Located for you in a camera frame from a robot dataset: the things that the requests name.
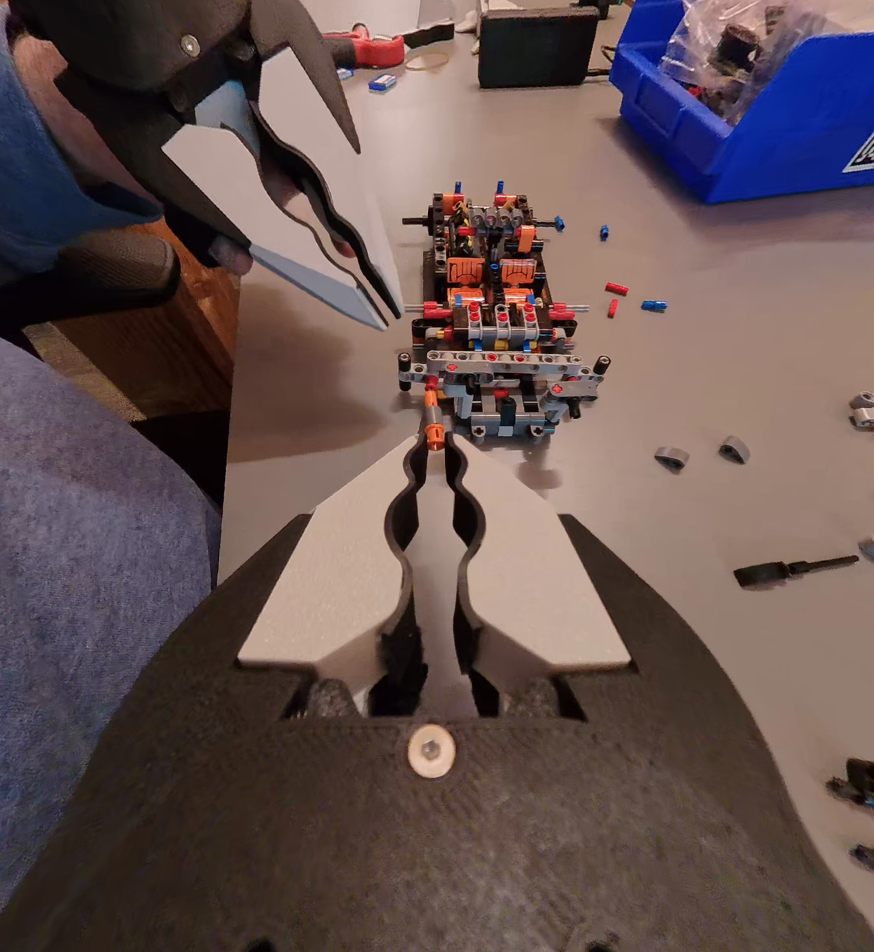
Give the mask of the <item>black lego shaft piece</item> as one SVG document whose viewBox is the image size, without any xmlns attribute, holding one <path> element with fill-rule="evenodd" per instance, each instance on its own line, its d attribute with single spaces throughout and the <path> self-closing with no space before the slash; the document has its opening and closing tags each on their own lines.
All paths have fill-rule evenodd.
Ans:
<svg viewBox="0 0 874 952">
<path fill-rule="evenodd" d="M 847 555 L 813 562 L 769 562 L 739 567 L 734 569 L 732 574 L 740 588 L 759 589 L 819 572 L 856 565 L 859 561 L 859 556 Z"/>
</svg>

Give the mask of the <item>black box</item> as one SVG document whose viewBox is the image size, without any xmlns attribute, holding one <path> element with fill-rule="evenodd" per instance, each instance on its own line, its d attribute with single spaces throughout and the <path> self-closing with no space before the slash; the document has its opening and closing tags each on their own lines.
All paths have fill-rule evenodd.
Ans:
<svg viewBox="0 0 874 952">
<path fill-rule="evenodd" d="M 480 88 L 582 85 L 601 19 L 596 2 L 539 8 L 482 4 L 477 29 Z"/>
</svg>

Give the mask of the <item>person's blue sweater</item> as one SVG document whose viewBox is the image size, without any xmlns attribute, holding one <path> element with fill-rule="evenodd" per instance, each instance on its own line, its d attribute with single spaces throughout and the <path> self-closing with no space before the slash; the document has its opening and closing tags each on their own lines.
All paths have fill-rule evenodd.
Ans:
<svg viewBox="0 0 874 952">
<path fill-rule="evenodd" d="M 219 538 L 166 455 L 0 339 L 0 911 L 123 696 L 210 593 Z"/>
</svg>

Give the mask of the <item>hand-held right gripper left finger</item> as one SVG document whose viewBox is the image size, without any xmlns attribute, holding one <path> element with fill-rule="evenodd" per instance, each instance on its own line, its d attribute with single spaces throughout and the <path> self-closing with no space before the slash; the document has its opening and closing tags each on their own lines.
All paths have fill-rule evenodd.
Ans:
<svg viewBox="0 0 874 952">
<path fill-rule="evenodd" d="M 407 560 L 385 520 L 412 490 L 407 438 L 319 504 L 238 652 L 244 667 L 338 680 L 355 694 L 383 678 L 381 637 L 407 604 Z"/>
</svg>

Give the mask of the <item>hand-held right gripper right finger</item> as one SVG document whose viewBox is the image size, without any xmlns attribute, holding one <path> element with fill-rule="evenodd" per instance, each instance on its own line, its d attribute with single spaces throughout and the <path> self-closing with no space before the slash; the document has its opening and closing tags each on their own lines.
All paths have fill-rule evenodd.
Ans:
<svg viewBox="0 0 874 952">
<path fill-rule="evenodd" d="M 453 435 L 444 460 L 466 547 L 453 618 L 462 673 L 509 694 L 535 679 L 627 667 L 630 653 L 556 509 Z"/>
</svg>

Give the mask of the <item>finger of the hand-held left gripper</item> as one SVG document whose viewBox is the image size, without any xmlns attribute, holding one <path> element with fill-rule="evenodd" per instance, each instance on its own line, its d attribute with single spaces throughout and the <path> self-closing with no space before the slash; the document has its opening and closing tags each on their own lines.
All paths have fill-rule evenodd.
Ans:
<svg viewBox="0 0 874 952">
<path fill-rule="evenodd" d="M 350 113 L 335 71 L 322 77 L 330 80 L 336 113 L 295 50 L 276 52 L 262 65 L 255 113 L 262 145 L 298 176 L 328 236 L 349 244 L 360 276 L 334 261 L 316 231 L 287 210 L 274 223 L 283 238 L 268 237 L 251 249 L 260 264 L 353 320 L 385 320 L 386 313 L 399 319 L 404 300 L 370 165 L 338 120 Z"/>
<path fill-rule="evenodd" d="M 386 329 L 364 285 L 332 262 L 310 226 L 272 201 L 256 156 L 235 130 L 184 125 L 163 151 L 249 240 L 257 264 L 336 312 L 367 327 Z"/>
</svg>

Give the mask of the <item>person's left hand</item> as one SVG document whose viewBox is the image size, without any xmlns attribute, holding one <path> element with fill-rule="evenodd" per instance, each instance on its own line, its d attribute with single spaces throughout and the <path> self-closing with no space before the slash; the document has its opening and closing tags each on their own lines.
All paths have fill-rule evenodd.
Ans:
<svg viewBox="0 0 874 952">
<path fill-rule="evenodd" d="M 356 258 L 356 252 L 347 241 L 336 232 L 325 230 L 323 221 L 312 215 L 313 209 L 307 197 L 300 192 L 294 181 L 280 167 L 274 163 L 265 164 L 263 166 L 263 182 L 273 204 L 302 220 L 307 218 L 308 213 L 312 216 L 309 222 L 318 227 L 324 235 L 322 237 L 324 244 L 330 243 L 336 249 L 336 253 L 343 258 Z M 238 278 L 246 276 L 253 266 L 253 258 L 249 252 L 240 244 L 232 242 L 225 236 L 216 237 L 210 245 L 208 253 L 217 266 L 224 268 L 231 275 Z"/>
</svg>

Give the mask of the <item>pile of clear plastic bags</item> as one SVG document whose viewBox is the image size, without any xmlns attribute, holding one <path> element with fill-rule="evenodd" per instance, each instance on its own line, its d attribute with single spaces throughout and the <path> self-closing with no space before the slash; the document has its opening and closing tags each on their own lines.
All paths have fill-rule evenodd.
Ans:
<svg viewBox="0 0 874 952">
<path fill-rule="evenodd" d="M 736 126 L 815 36 L 874 33 L 874 1 L 686 1 L 659 70 Z"/>
</svg>

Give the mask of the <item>partly built lego car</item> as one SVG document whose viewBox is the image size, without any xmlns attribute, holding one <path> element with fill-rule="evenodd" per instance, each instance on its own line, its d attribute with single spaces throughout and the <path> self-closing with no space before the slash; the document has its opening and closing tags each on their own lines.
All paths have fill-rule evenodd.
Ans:
<svg viewBox="0 0 874 952">
<path fill-rule="evenodd" d="M 610 358 L 575 352 L 584 304 L 550 291 L 542 231 L 525 194 L 496 184 L 486 204 L 463 184 L 433 193 L 425 215 L 405 218 L 431 239 L 423 302 L 407 307 L 411 345 L 398 355 L 398 386 L 438 390 L 446 438 L 540 444 L 598 398 Z"/>
</svg>

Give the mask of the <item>black lego cross connector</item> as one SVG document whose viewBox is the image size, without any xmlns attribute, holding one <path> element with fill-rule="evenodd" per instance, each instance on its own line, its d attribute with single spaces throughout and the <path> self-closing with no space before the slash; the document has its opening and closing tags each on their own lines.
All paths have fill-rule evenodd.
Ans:
<svg viewBox="0 0 874 952">
<path fill-rule="evenodd" d="M 831 777 L 825 783 L 826 790 L 834 797 L 874 812 L 874 762 L 849 758 L 846 760 L 846 777 Z"/>
</svg>

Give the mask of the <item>red black hand tool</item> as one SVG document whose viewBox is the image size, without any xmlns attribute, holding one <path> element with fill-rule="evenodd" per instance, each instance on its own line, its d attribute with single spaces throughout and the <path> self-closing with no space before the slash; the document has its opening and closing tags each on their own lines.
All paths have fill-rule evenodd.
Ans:
<svg viewBox="0 0 874 952">
<path fill-rule="evenodd" d="M 363 23 L 356 23 L 348 32 L 325 32 L 324 43 L 336 68 L 387 68 L 401 65 L 407 50 L 453 39 L 452 22 L 439 23 L 404 35 L 372 35 Z"/>
</svg>

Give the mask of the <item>blue plastic bin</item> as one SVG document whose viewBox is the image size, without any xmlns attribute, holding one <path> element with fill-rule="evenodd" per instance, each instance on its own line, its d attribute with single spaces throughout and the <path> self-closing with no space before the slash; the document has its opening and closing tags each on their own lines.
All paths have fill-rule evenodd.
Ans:
<svg viewBox="0 0 874 952">
<path fill-rule="evenodd" d="M 803 41 L 731 126 L 659 69 L 681 14 L 636 3 L 610 83 L 622 119 L 700 201 L 874 185 L 874 33 Z"/>
</svg>

